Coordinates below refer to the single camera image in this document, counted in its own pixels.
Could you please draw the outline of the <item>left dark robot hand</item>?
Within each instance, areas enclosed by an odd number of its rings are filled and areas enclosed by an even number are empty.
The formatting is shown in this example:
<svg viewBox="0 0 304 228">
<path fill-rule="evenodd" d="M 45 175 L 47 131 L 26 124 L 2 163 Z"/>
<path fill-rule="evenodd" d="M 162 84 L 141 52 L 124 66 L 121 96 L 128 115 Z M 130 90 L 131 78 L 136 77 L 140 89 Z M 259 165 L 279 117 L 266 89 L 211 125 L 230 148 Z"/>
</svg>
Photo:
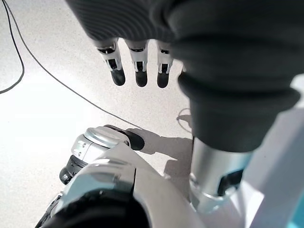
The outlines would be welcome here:
<svg viewBox="0 0 304 228">
<path fill-rule="evenodd" d="M 241 182 L 252 152 L 280 112 L 300 98 L 304 71 L 301 0 L 70 0 L 98 47 L 110 38 L 157 39 L 183 63 L 190 100 L 190 200 L 217 209 Z"/>
</svg>

